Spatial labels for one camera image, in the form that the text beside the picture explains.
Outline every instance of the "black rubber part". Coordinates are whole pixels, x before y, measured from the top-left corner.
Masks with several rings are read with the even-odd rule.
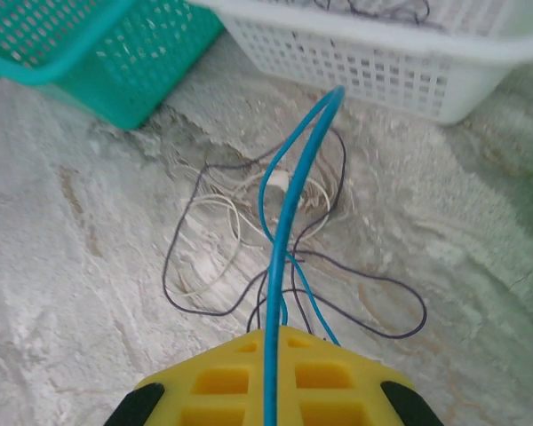
[[[404,426],[444,426],[423,397],[414,390],[396,382],[382,382],[381,389]]]
[[[105,426],[144,426],[164,393],[161,383],[150,383],[127,394]]]

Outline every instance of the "plastic basket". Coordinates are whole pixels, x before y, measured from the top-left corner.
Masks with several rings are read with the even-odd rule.
[[[0,77],[132,129],[221,29],[181,0],[0,0]]]
[[[286,0],[193,1],[217,13],[267,74],[324,89],[344,84],[348,96],[444,124],[462,120],[513,68],[533,61],[533,0],[429,0],[429,21],[442,30]],[[357,0],[372,12],[401,2]]]

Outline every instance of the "yellow foam block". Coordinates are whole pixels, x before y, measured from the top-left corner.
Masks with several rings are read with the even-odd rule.
[[[263,340],[259,330],[151,375],[164,393],[146,426],[260,426]],[[315,336],[281,327],[278,424],[403,426],[380,384],[410,389],[402,374]]]

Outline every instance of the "marble floor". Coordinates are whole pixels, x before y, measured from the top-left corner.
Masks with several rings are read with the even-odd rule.
[[[221,319],[180,313],[163,297],[190,167],[265,152],[320,94],[259,74],[228,36],[132,132],[0,81],[0,425],[102,424],[144,376],[244,332],[253,292]],[[336,128],[345,191],[307,246],[408,282],[429,310],[425,328],[401,341],[324,311],[342,345],[408,375],[446,425],[533,426],[533,66],[457,126],[348,100]],[[314,170],[330,194],[340,155],[328,138]],[[320,194],[306,196],[301,214],[319,214]],[[273,211],[279,201],[269,198]],[[226,261],[224,210],[189,214],[171,288],[197,288]],[[180,302],[226,309],[268,255],[242,248],[217,285]],[[375,327],[418,322],[394,286],[321,261],[305,271]],[[303,327],[289,305],[291,325]]]

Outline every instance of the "wire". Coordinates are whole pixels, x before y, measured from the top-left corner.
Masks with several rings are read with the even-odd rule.
[[[344,180],[345,180],[345,174],[346,174],[346,146],[344,144],[344,141],[343,141],[342,137],[339,135],[339,133],[336,130],[330,129],[330,131],[338,138],[338,141],[339,141],[339,143],[341,145],[341,148],[342,148],[342,151],[343,151],[343,161],[342,161],[341,176],[340,176],[340,179],[339,179],[338,190],[337,190],[336,195],[334,196],[334,200],[332,201],[332,205],[331,205],[332,207],[330,209],[330,211],[334,211],[336,206],[338,205],[339,196],[341,195],[341,192],[342,192],[342,189],[343,189]],[[197,177],[195,178],[194,189],[193,189],[193,191],[191,193],[190,199],[188,200],[187,205],[184,208],[184,211],[180,215],[179,221],[178,221],[178,223],[176,225],[176,228],[174,230],[174,233],[172,235],[170,246],[168,247],[168,251],[166,253],[165,261],[164,261],[163,269],[162,269],[161,280],[162,280],[162,289],[163,289],[164,296],[166,297],[168,302],[172,306],[174,306],[176,309],[178,309],[179,311],[184,312],[186,314],[197,314],[197,315],[209,316],[209,317],[215,317],[215,318],[224,317],[224,316],[230,315],[230,314],[232,314],[233,312],[236,311],[236,309],[241,305],[241,303],[243,302],[245,297],[248,295],[249,291],[255,285],[255,283],[257,283],[259,280],[262,280],[263,283],[266,282],[267,274],[268,274],[268,268],[263,270],[263,271],[261,271],[261,272],[259,272],[254,277],[252,277],[250,279],[249,283],[243,289],[243,292],[240,294],[240,296],[235,301],[235,303],[231,307],[227,308],[224,311],[205,311],[205,310],[197,310],[197,309],[191,309],[191,308],[186,308],[184,306],[181,306],[171,297],[170,291],[169,291],[169,289],[167,288],[167,285],[166,285],[167,273],[168,273],[168,270],[169,270],[169,267],[170,267],[171,254],[172,254],[173,250],[175,249],[175,247],[176,247],[176,245],[178,243],[178,238],[179,238],[179,233],[180,233],[181,227],[186,222],[187,213],[188,213],[190,207],[195,202],[196,195],[197,195],[197,193],[199,191],[199,188],[200,188],[200,186],[201,186],[201,184],[203,182],[204,176],[207,173],[209,173],[210,170],[246,170],[250,166],[252,166],[254,164],[258,164],[261,160],[263,160],[263,159],[267,158],[269,155],[273,154],[282,145],[283,145],[283,143],[277,144],[276,146],[274,146],[273,148],[269,149],[268,151],[266,151],[262,155],[258,156],[257,158],[249,160],[249,161],[241,163],[241,164],[235,164],[235,165],[230,165],[230,164],[205,164],[200,169],[199,173],[197,174]],[[321,219],[322,219],[321,217],[316,219],[312,224],[308,225],[306,227],[306,229],[307,228],[311,229],[312,226],[314,226],[315,223],[317,223]],[[378,330],[377,328],[372,327],[372,326],[364,323],[360,319],[357,319],[355,316],[353,316],[353,315],[345,312],[344,310],[338,308],[335,304],[333,304],[332,302],[326,300],[322,296],[319,296],[319,295],[313,293],[313,296],[314,296],[314,298],[316,300],[322,302],[323,304],[326,304],[333,311],[337,312],[339,315],[343,316],[347,320],[352,321],[357,326],[363,327],[364,329],[370,331],[371,333],[375,333],[375,334],[377,334],[377,335],[379,335],[381,337],[387,338],[387,339],[404,339],[404,338],[408,338],[408,337],[411,337],[411,336],[415,335],[416,333],[418,333],[424,327],[424,325],[426,323],[426,320],[427,320],[426,304],[425,304],[423,298],[420,296],[420,294],[414,288],[412,288],[411,286],[409,286],[409,285],[407,285],[407,284],[405,284],[405,283],[403,283],[403,282],[401,282],[399,280],[394,280],[394,279],[387,278],[387,277],[379,277],[379,276],[371,275],[371,274],[368,274],[368,273],[365,273],[365,272],[356,271],[353,268],[350,268],[348,266],[342,265],[338,261],[332,259],[330,256],[327,256],[327,255],[325,255],[323,253],[314,252],[312,250],[298,250],[297,249],[297,245],[298,245],[298,243],[300,241],[301,241],[301,238],[300,238],[300,235],[299,235],[298,238],[297,238],[297,241],[295,241],[295,246],[292,249],[292,253],[295,256],[296,255],[298,255],[298,256],[318,256],[322,260],[330,262],[335,267],[337,267],[337,268],[339,268],[339,269],[341,269],[343,271],[350,272],[350,273],[352,273],[352,274],[354,274],[356,276],[361,276],[361,277],[364,277],[364,278],[367,278],[367,279],[370,279],[370,280],[377,280],[377,281],[381,281],[381,282],[393,283],[394,285],[396,285],[396,286],[398,286],[400,288],[403,288],[406,291],[409,291],[414,297],[417,298],[417,300],[418,300],[418,302],[419,302],[419,304],[420,304],[420,306],[422,308],[422,317],[421,317],[421,320],[419,321],[418,325],[416,327],[414,327],[413,329],[411,329],[409,332],[402,333],[402,334],[399,334],[399,335],[392,335],[392,334],[388,334],[388,333],[382,332],[382,331]],[[296,260],[296,262],[301,264],[301,263],[304,262],[304,259],[300,258],[300,259]],[[293,295],[296,298],[298,298],[298,294],[305,294],[306,290],[299,289],[299,288],[291,288],[291,289],[285,289],[282,293],[286,294],[286,293],[289,293],[289,292],[292,292]],[[250,317],[248,319],[247,331],[251,330],[251,322],[252,322],[252,320],[254,318],[254,315],[258,314],[259,307],[266,302],[266,299],[265,298],[261,299],[260,296],[261,296],[261,294],[260,294],[260,290],[259,290],[258,295],[257,295],[257,305],[253,309],[253,311],[252,311],[252,313],[251,313],[251,315],[250,315]]]
[[[277,424],[277,391],[278,391],[278,336],[279,336],[279,319],[280,319],[280,307],[284,300],[282,297],[282,278],[284,275],[285,257],[290,256],[290,261],[295,264],[298,271],[298,275],[301,276],[300,268],[296,259],[292,257],[286,250],[288,246],[288,240],[290,238],[290,230],[292,228],[292,222],[296,213],[296,208],[302,194],[302,189],[306,183],[307,175],[314,163],[315,156],[323,142],[323,139],[331,126],[331,122],[334,116],[341,107],[341,103],[344,99],[345,88],[344,86],[338,86],[328,95],[324,96],[321,101],[318,102],[312,109],[312,111],[306,115],[306,118],[302,123],[292,132],[292,135],[288,138],[286,143],[282,146],[281,150],[276,154],[271,165],[268,167],[261,182],[259,192],[259,211],[260,206],[264,199],[264,190],[268,178],[272,173],[276,163],[280,161],[282,156],[288,151],[290,146],[298,139],[298,136],[305,130],[306,126],[312,121],[312,119],[321,112],[322,115],[315,125],[310,138],[308,139],[302,155],[298,161],[298,165],[294,172],[294,176],[290,182],[290,186],[284,203],[282,204],[281,215],[278,226],[276,227],[276,235],[273,242],[273,253],[271,255],[271,261],[268,271],[268,293],[266,296],[266,327],[265,327],[265,355],[264,355],[264,405],[263,416],[264,426],[276,426]],[[264,212],[261,217],[261,224],[265,226]],[[320,313],[315,303],[312,292],[309,286],[304,280],[306,293],[312,302],[312,306],[318,319],[326,329],[326,332],[330,336],[332,341],[337,341],[336,336],[331,332],[328,324]]]
[[[280,150],[276,153],[276,155],[274,156],[273,160],[271,161],[271,163],[268,165],[268,167],[266,168],[266,171],[265,171],[265,176],[263,177],[263,179],[261,180],[260,182],[260,186],[259,186],[259,221],[260,221],[260,225],[261,227],[263,228],[263,231],[265,233],[265,235],[267,236],[267,238],[274,244],[274,238],[273,238],[273,235],[270,233],[270,231],[268,230],[268,226],[267,226],[267,220],[265,219],[265,211],[264,211],[264,204],[265,204],[265,190],[267,188],[267,182],[268,182],[268,179],[270,178],[270,175],[273,173],[274,169],[276,168],[276,165],[280,162],[280,160],[284,157],[284,155],[288,152],[288,150],[290,149],[290,147],[294,144],[294,142],[300,137],[300,135],[306,130],[308,124],[322,111],[322,110],[325,110],[326,106],[329,104],[330,102],[330,99],[332,98],[332,96],[334,96],[334,91],[330,91],[328,92],[326,95],[324,95],[322,97],[322,99],[320,99],[315,105],[314,107],[310,110],[310,112],[306,115],[306,117],[304,117],[304,119],[302,120],[302,122],[300,122],[300,124],[298,125],[298,127],[290,134],[290,136],[288,137],[288,139],[284,142],[284,144],[281,146]],[[310,134],[310,139],[312,139],[312,137],[317,137],[317,138],[320,138],[321,135],[314,133],[314,131],[312,131],[312,133]],[[298,200],[299,200],[299,196],[301,194],[301,191],[302,191],[302,187],[300,187],[300,190],[298,192]],[[289,188],[289,191],[286,195],[286,198],[288,198],[289,196],[289,193],[290,193],[290,188]],[[322,316],[322,313],[320,312],[320,310],[318,309],[317,305],[316,305],[316,301],[315,299],[311,296],[311,291],[310,291],[310,286],[308,285],[308,281],[306,279],[306,275],[302,272],[302,269],[300,268],[300,265],[298,263],[296,263],[296,260],[294,259],[294,257],[292,256],[291,253],[288,253],[286,252],[286,256],[290,259],[291,263],[294,265],[294,268],[296,270],[296,272],[298,273],[298,276],[300,277],[300,279],[302,280],[302,284],[304,285],[304,288],[306,289],[306,293],[308,294],[308,298],[310,299],[310,303],[314,309],[314,312],[316,314],[316,316],[318,317],[318,320],[322,323],[322,326],[324,328],[324,330],[326,331],[326,333],[328,334],[328,336],[331,338],[331,341],[334,343],[334,344],[337,344],[339,345],[339,341],[338,339],[336,338],[336,336],[333,334],[333,332],[331,331],[331,328],[330,326],[328,325],[328,323],[325,321],[325,319],[323,318]],[[281,277],[280,277],[280,288],[282,287],[282,274],[283,274],[283,270],[279,273],[281,274]],[[273,276],[269,273],[269,279],[272,280],[273,279]],[[283,312],[284,310],[286,309],[285,307],[285,302],[284,302],[284,299],[280,297],[280,303],[282,304],[282,309],[283,309]]]
[[[199,197],[195,197],[192,201],[191,207],[204,205],[204,204],[220,205],[220,206],[227,205],[230,209],[232,209],[235,212],[237,235],[239,236],[239,238],[236,238],[236,244],[231,252],[231,255],[227,259],[221,271],[218,273],[218,275],[213,280],[211,280],[207,284],[204,284],[201,288],[198,288],[197,290],[189,291],[186,293],[171,291],[176,296],[180,296],[180,297],[200,296],[206,291],[208,291],[219,281],[219,279],[223,275],[225,275],[225,272],[227,272],[227,269],[229,269],[229,266],[231,266],[231,264],[237,257],[237,254],[239,253],[239,249],[241,248],[241,238],[240,238],[241,237],[241,220],[240,220],[241,216],[238,214],[237,207],[235,206],[233,201],[227,198],[225,195],[221,195],[220,193],[211,193],[211,194],[200,195]]]
[[[338,142],[341,147],[342,151],[342,162],[341,162],[341,173],[339,175],[339,181],[338,181],[338,189],[336,191],[336,196],[334,197],[334,201],[331,204],[330,208],[326,212],[325,215],[319,217],[315,221],[313,221],[310,225],[308,225],[306,228],[302,230],[302,232],[298,235],[296,241],[294,241],[294,246],[292,247],[291,254],[293,256],[296,256],[298,245],[302,241],[302,237],[306,235],[308,229],[310,229],[313,226],[316,226],[317,223],[324,222],[330,217],[331,212],[333,212],[336,207],[338,206],[339,197],[341,196],[341,192],[344,188],[344,181],[346,179],[346,163],[347,163],[347,151],[346,151],[346,144],[344,144],[344,139],[342,139],[341,135],[337,133],[334,129],[330,128],[330,132],[332,132],[336,138],[338,139]],[[293,289],[296,289],[296,278],[295,278],[295,272],[296,268],[294,267],[294,264],[290,265],[290,283]],[[306,326],[306,331],[310,334],[313,333],[312,328],[310,327],[310,324],[308,322],[308,317],[306,316],[306,313],[304,312],[304,308],[302,307],[302,303],[300,302],[300,299],[298,297],[297,292],[293,292],[294,300],[296,301],[296,305],[298,307],[298,310],[300,312],[300,315],[302,316],[302,320],[304,321],[304,324]]]
[[[358,7],[358,2],[356,0],[345,0],[345,2],[340,2],[345,3],[343,10],[340,10],[339,6],[332,7],[337,3],[335,0],[311,0],[311,2],[304,2],[301,6],[306,7],[308,3],[313,3],[315,7],[325,12],[344,12],[351,16],[366,20],[386,20],[404,24],[413,23],[418,27],[429,27],[437,30],[445,29],[440,24],[428,21],[432,11],[429,0],[404,0],[379,12],[371,12]]]
[[[231,195],[233,197],[235,197],[235,195],[237,193],[241,192],[242,189],[246,189],[248,184],[250,184],[254,180],[258,180],[259,178],[263,178],[264,176],[265,176],[265,172],[262,172],[262,173],[257,173],[256,175],[252,175],[248,179],[245,179],[244,182],[242,182],[239,186],[237,186],[234,189],[233,192],[231,192]],[[309,184],[311,184],[312,186],[314,186],[320,192],[320,194],[322,195],[323,199],[326,202],[327,211],[330,211],[330,208],[331,208],[330,196],[328,195],[328,192],[324,189],[322,184],[320,182],[318,182],[317,180],[315,180],[313,177],[311,177],[311,178],[308,177],[308,179],[306,181]],[[268,239],[268,236],[265,234],[264,230],[260,230],[259,228],[257,228],[257,226],[255,226],[244,215],[241,215],[241,216],[243,217],[243,220],[245,220],[245,222],[247,222],[247,224],[251,227],[251,229],[253,231],[258,233],[260,236],[266,237]],[[307,240],[310,240],[312,237],[314,237],[318,232],[320,232],[322,230],[322,228],[326,225],[327,222],[328,222],[328,217],[325,216],[325,219],[323,221],[317,223],[318,226],[316,226],[315,229],[312,232],[310,232],[310,233],[308,233],[308,234],[303,236],[302,241],[307,241]],[[231,232],[231,233],[232,233],[233,237],[237,239],[235,233],[234,232]]]

